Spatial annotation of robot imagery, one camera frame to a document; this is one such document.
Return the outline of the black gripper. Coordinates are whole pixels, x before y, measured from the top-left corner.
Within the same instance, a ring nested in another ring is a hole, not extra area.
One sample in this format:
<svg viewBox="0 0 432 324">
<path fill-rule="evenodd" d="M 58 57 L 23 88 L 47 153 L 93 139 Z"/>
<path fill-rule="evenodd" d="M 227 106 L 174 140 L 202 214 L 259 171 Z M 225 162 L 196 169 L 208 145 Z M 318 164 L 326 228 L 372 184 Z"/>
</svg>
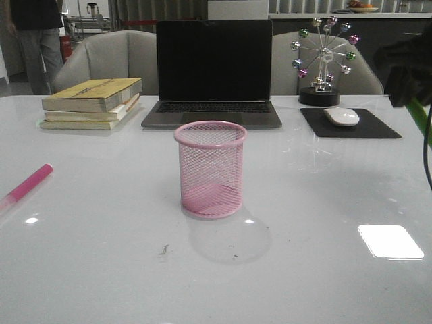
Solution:
<svg viewBox="0 0 432 324">
<path fill-rule="evenodd" d="M 394 107 L 416 99 L 431 104 L 431 25 L 409 40 L 381 47 L 373 56 L 380 70 L 389 68 L 385 92 Z"/>
</svg>

